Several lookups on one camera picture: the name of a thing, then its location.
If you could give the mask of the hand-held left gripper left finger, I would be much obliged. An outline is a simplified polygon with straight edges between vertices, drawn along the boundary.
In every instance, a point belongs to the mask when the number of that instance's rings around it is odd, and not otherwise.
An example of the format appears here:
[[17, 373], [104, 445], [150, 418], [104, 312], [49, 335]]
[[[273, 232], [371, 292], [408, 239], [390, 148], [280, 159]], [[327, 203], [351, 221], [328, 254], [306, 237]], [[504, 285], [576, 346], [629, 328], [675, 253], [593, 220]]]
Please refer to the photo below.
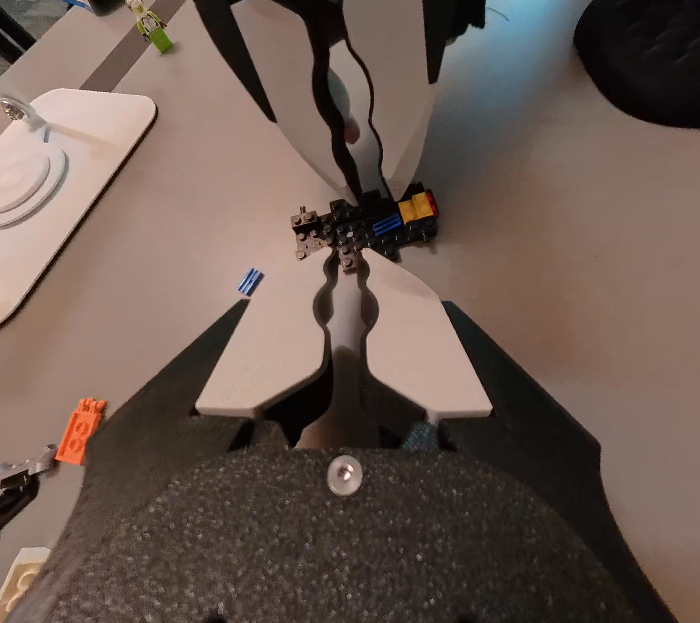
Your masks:
[[259, 418], [321, 377], [334, 254], [324, 248], [265, 274], [197, 398], [201, 415]]

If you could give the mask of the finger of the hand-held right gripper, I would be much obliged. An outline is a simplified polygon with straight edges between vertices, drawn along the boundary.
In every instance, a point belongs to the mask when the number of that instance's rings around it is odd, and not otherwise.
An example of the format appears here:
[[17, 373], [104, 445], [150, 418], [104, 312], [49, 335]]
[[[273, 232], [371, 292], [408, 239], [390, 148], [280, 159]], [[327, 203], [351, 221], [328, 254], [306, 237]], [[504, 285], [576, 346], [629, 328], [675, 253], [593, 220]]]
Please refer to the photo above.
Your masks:
[[369, 73], [381, 174], [402, 195], [421, 160], [433, 111], [422, 0], [343, 0], [349, 44]]
[[333, 157], [331, 129], [314, 100], [314, 57], [302, 18], [273, 0], [241, 0], [232, 5], [232, 14], [280, 131], [329, 186], [355, 199]]

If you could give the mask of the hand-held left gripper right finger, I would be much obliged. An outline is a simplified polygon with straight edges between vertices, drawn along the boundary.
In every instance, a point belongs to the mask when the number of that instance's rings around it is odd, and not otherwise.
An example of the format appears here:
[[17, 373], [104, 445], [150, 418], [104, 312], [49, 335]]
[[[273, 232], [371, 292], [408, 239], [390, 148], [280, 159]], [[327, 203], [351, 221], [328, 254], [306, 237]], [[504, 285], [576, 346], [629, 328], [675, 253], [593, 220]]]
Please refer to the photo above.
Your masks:
[[367, 368], [430, 423], [484, 418], [493, 405], [437, 295], [420, 278], [365, 249], [377, 318], [365, 339]]

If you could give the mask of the lime green lego minifigure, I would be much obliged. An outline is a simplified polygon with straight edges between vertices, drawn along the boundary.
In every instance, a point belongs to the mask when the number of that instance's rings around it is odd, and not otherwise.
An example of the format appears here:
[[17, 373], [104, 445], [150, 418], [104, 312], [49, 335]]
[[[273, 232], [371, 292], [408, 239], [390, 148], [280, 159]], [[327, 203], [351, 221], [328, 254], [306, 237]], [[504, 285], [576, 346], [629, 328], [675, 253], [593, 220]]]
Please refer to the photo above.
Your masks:
[[135, 15], [136, 27], [141, 36], [149, 41], [159, 54], [166, 54], [174, 48], [174, 43], [165, 31], [166, 24], [158, 15], [147, 8], [142, 0], [125, 0], [125, 4]]

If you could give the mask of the black lego chassis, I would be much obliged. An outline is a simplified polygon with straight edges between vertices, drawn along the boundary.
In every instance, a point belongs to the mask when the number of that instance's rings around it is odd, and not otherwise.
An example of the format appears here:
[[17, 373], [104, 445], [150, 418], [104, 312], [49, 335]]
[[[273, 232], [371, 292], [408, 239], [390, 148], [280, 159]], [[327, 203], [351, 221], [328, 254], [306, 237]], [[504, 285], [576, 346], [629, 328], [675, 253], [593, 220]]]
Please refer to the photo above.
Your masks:
[[421, 182], [412, 182], [404, 195], [395, 201], [380, 190], [367, 191], [359, 205], [345, 199], [329, 204], [329, 212], [318, 214], [315, 210], [300, 207], [290, 217], [296, 241], [296, 258], [304, 260], [323, 248], [337, 252], [339, 268], [345, 272], [357, 269], [358, 260], [365, 250], [374, 251], [392, 261], [400, 258], [400, 251], [408, 245], [429, 243], [438, 234], [438, 219], [428, 218], [415, 224], [374, 237], [371, 225], [397, 212], [398, 202], [427, 190]]

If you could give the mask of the small yellow lego piece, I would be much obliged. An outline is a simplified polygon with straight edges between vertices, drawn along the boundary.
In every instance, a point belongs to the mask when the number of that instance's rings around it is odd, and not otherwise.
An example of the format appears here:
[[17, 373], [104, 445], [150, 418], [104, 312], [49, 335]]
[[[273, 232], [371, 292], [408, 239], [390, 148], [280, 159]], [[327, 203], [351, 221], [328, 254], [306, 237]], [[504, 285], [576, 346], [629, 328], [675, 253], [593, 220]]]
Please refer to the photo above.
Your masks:
[[398, 210], [406, 227], [431, 217], [434, 219], [431, 208], [425, 198], [425, 191], [399, 201]]

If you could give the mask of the pile of lego pieces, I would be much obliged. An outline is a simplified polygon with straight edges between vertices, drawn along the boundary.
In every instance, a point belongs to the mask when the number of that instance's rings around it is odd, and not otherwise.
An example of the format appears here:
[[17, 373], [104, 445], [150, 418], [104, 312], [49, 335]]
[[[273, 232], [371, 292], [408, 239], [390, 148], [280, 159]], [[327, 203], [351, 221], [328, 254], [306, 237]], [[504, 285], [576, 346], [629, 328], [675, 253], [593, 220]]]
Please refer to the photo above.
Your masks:
[[[81, 399], [59, 444], [48, 444], [20, 463], [1, 464], [1, 528], [35, 500], [41, 479], [54, 473], [60, 463], [83, 465], [86, 444], [100, 426], [107, 405], [106, 400]], [[14, 558], [1, 586], [2, 622], [24, 597], [49, 555], [47, 547], [24, 547]]]

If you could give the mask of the white book stand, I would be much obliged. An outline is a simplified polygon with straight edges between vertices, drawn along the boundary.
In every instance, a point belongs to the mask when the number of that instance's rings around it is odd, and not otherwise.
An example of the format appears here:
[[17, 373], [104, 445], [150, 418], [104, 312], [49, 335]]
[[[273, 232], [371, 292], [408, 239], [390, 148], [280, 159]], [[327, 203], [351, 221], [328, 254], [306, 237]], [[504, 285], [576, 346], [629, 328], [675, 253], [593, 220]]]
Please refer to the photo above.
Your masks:
[[56, 88], [1, 133], [1, 323], [28, 300], [152, 128], [152, 98]]

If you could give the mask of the black round cushion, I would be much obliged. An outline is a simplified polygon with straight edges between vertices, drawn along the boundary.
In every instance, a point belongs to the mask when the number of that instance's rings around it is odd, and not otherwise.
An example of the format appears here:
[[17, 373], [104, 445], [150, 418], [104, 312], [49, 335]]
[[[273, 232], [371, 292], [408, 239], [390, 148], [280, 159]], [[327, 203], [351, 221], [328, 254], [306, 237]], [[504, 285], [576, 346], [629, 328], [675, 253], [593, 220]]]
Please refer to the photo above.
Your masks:
[[699, 129], [699, 0], [592, 0], [573, 45], [617, 109], [651, 124]]

